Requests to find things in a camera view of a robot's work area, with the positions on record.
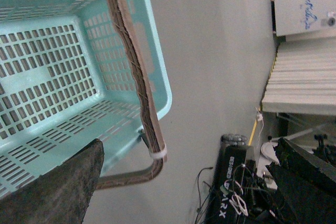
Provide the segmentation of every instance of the white tape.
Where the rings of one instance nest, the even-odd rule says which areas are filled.
[[[164,149],[160,152],[154,152],[151,153],[149,152],[149,155],[151,156],[152,159],[162,159],[167,155],[167,145],[164,143]]]

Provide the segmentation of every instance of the white cable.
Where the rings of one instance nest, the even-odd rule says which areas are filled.
[[[335,137],[332,136],[332,134],[330,134],[329,132],[326,132],[326,131],[322,130],[322,129],[321,129],[322,127],[312,127],[310,123],[308,123],[308,122],[306,122],[306,121],[304,121],[304,120],[298,119],[297,117],[295,117],[295,116],[293,116],[293,115],[290,115],[290,114],[288,114],[288,115],[289,115],[290,117],[292,117],[292,119],[290,119],[290,118],[288,118],[288,117],[286,117],[286,116],[282,116],[282,115],[277,115],[277,117],[282,118],[282,119],[284,119],[284,120],[287,120],[288,122],[291,122],[291,123],[293,123],[293,124],[295,124],[295,125],[297,125],[297,126],[299,126],[299,127],[304,127],[305,125],[306,125],[306,126],[309,126],[309,127],[311,127],[312,129],[315,129],[315,130],[317,130],[317,131],[319,131],[319,132],[321,132],[321,133],[323,133],[323,134],[326,134],[326,135],[330,136],[330,138],[335,139]]]
[[[232,205],[232,207],[236,210],[236,213],[238,215],[241,215],[243,213],[245,216],[248,216],[248,211],[247,211],[246,203],[241,198],[241,196],[239,196],[238,194],[234,193],[232,195],[231,199],[229,200],[229,202]]]
[[[262,124],[263,124],[262,127],[261,127],[261,130],[260,130],[260,132],[259,132],[259,135],[258,135],[258,141],[257,141],[257,143],[259,143],[261,133],[263,132],[263,129],[264,129],[264,117],[262,116],[261,112],[258,111],[257,108],[256,108],[256,110],[257,110],[257,121],[258,121],[258,122],[261,121]]]
[[[239,186],[240,191],[241,191],[241,195],[243,195],[244,194],[243,187],[237,181],[235,181],[235,183],[237,184],[237,186]]]
[[[293,140],[293,139],[296,139],[298,137],[310,134],[310,133],[314,132],[315,129],[318,129],[319,127],[324,127],[325,125],[326,124],[321,124],[319,126],[316,126],[315,128],[310,128],[310,129],[307,129],[307,130],[304,130],[304,131],[299,131],[297,133],[294,133],[294,134],[288,135],[288,136],[275,137],[275,138],[272,138],[270,140],[270,142],[277,142],[282,137],[284,137],[287,140]]]
[[[230,202],[231,206],[236,210],[236,213],[237,213],[238,215],[241,215],[242,213],[241,213],[241,211],[238,209],[238,205],[237,205],[237,203],[234,202],[232,199],[229,199],[229,202]]]

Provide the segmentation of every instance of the black electronic device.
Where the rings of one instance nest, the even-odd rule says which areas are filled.
[[[233,175],[235,181],[244,186],[244,172],[246,171],[242,164],[245,164],[250,170],[255,170],[256,163],[252,146],[228,146],[220,149],[214,175],[214,191],[210,195],[205,217],[206,224],[237,223],[238,214],[229,203],[230,197],[225,195],[223,190],[232,187]]]

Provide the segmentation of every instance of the cable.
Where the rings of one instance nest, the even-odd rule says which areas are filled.
[[[212,190],[212,191],[215,191],[215,193],[216,193],[216,197],[218,197],[218,199],[219,199],[219,201],[220,201],[220,200],[221,200],[221,197],[220,197],[218,191],[215,190],[215,187],[213,187],[213,190]],[[208,205],[206,206],[206,208],[203,210],[203,212],[201,213],[200,217],[198,218],[198,221],[197,221],[197,222],[199,222],[199,221],[201,220],[201,218],[203,217],[203,214],[206,213],[208,207],[211,205],[211,203],[215,200],[216,197],[214,197],[214,198],[208,203]]]
[[[234,190],[234,184],[236,184],[236,178],[235,178],[235,176],[236,176],[236,172],[237,172],[238,168],[240,168],[240,167],[244,168],[243,176],[244,176],[244,172],[245,172],[245,171],[248,171],[249,174],[251,175],[251,178],[252,178],[252,182],[251,182],[251,184],[252,184],[252,185],[255,185],[255,186],[258,186],[258,185],[257,185],[257,182],[256,182],[255,179],[254,179],[253,172],[250,171],[250,169],[246,166],[246,164],[240,164],[239,166],[237,166],[237,167],[234,169],[234,171],[233,171],[233,175],[232,175],[232,181],[233,181],[233,183],[232,183],[232,189],[233,189],[233,191],[234,191],[234,194],[237,194],[237,193],[235,192],[235,190]],[[277,213],[280,215],[280,217],[281,217],[281,220],[278,220],[278,221],[280,221],[281,223],[284,222],[284,221],[283,221],[283,220],[284,220],[284,217],[283,217],[283,215],[282,215],[280,209],[277,207],[277,205],[276,205],[276,203],[275,203],[275,201],[274,201],[274,199],[273,199],[272,194],[271,194],[269,191],[267,191],[267,190],[265,190],[265,189],[262,189],[262,188],[256,188],[256,187],[251,187],[251,186],[242,187],[242,188],[246,189],[245,194],[246,194],[246,192],[247,192],[248,189],[251,189],[251,190],[258,190],[258,191],[263,191],[263,192],[267,193],[267,195],[269,196],[270,199],[266,199],[265,196],[264,196],[263,194],[260,194],[260,195],[262,196],[262,198],[264,199],[264,201],[269,205],[269,208],[270,208],[270,209],[272,209],[273,207],[275,207],[276,212],[277,212]]]
[[[218,213],[219,213],[219,212],[217,212],[217,213],[211,215],[209,218],[203,220],[201,223],[198,223],[198,224],[205,224],[207,221],[209,221],[210,219],[214,218]]]
[[[244,214],[245,216],[248,216],[248,211],[246,207],[245,201],[239,196],[238,194],[234,193],[229,199],[229,202],[231,206],[236,210],[236,213],[238,215]]]
[[[211,185],[209,185],[207,182],[203,181],[203,183],[204,183],[205,185],[207,185],[207,186],[209,187],[209,189],[211,188]]]
[[[236,185],[240,188],[241,194],[243,195],[244,192],[243,192],[243,188],[241,187],[241,184],[238,183],[237,181],[235,181],[235,182],[236,182]]]
[[[328,123],[324,123],[324,124],[315,126],[314,128],[310,128],[310,129],[307,129],[307,130],[304,130],[304,131],[300,131],[300,132],[294,133],[292,135],[287,135],[287,136],[281,136],[281,137],[272,138],[270,140],[270,142],[277,142],[282,137],[286,138],[287,140],[293,140],[293,139],[295,139],[297,137],[301,137],[301,136],[310,134],[310,133],[314,132],[314,130],[319,130],[319,129],[325,127],[326,125],[328,125]]]
[[[262,127],[261,127],[261,130],[259,131],[259,135],[258,135],[258,143],[259,143],[259,140],[260,140],[260,136],[261,136],[261,133],[263,132],[263,129],[264,129],[264,117],[262,116],[262,113],[256,108],[257,110],[257,122],[262,122]]]
[[[202,204],[202,200],[201,200],[201,191],[200,191],[200,181],[199,181],[199,176],[201,175],[201,173],[202,173],[202,171],[204,171],[204,170],[211,170],[211,169],[213,169],[213,167],[205,167],[205,168],[203,168],[203,169],[201,169],[200,170],[200,172],[197,174],[197,178],[196,178],[196,180],[197,180],[197,191],[198,191],[198,199],[199,199],[199,208],[197,209],[197,216],[196,216],[196,219],[195,219],[195,224],[197,224],[197,219],[198,219],[198,216],[200,215],[200,212],[201,212],[201,210],[202,210],[202,206],[201,206],[201,204]]]
[[[328,135],[330,138],[332,138],[332,139],[336,139],[336,137],[335,136],[333,136],[332,134],[330,134],[329,132],[327,132],[327,131],[324,131],[324,130],[322,130],[321,128],[322,127],[314,127],[314,126],[312,126],[310,123],[308,123],[307,121],[305,121],[305,120],[302,120],[302,119],[299,119],[299,118],[297,118],[296,116],[294,116],[294,115],[291,115],[291,114],[287,114],[289,117],[291,117],[291,118],[288,118],[288,117],[286,117],[286,116],[282,116],[282,115],[277,115],[277,117],[279,117],[279,118],[282,118],[282,119],[284,119],[284,120],[287,120],[288,122],[291,122],[291,123],[293,123],[293,124],[295,124],[295,125],[297,125],[297,126],[299,126],[299,127],[304,127],[304,126],[308,126],[308,127],[311,127],[312,129],[314,129],[314,130],[316,130],[316,131],[319,131],[319,132],[321,132],[321,133],[323,133],[323,134],[326,134],[326,135]]]

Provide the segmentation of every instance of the laundry basket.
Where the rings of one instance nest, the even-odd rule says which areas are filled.
[[[150,0],[127,0],[158,118],[171,106]],[[139,139],[140,103],[106,0],[0,1],[0,197],[104,143],[102,173]]]

